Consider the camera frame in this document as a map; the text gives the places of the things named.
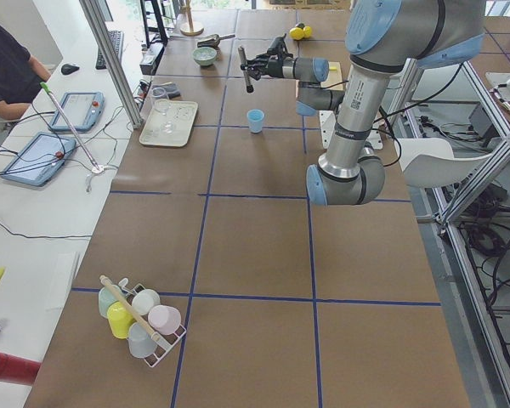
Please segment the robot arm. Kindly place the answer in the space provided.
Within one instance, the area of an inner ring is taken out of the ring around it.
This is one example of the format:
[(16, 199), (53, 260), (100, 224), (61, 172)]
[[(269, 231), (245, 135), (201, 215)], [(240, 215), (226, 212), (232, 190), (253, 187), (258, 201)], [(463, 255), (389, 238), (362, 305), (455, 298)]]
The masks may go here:
[(345, 47), (351, 63), (345, 90), (325, 89), (329, 63), (295, 57), (284, 37), (248, 59), (238, 50), (246, 89), (262, 76), (297, 81), (296, 112), (313, 116), (333, 111), (336, 122), (326, 152), (306, 173), (309, 199), (316, 205), (361, 205), (381, 193), (385, 171), (367, 138), (390, 77), (408, 59), (431, 69), (476, 56), (483, 44), (483, 1), (359, 1), (348, 21)]
[(335, 111), (343, 102), (345, 92), (321, 88), (310, 82), (297, 83), (296, 112), (300, 116), (315, 116), (319, 111)]

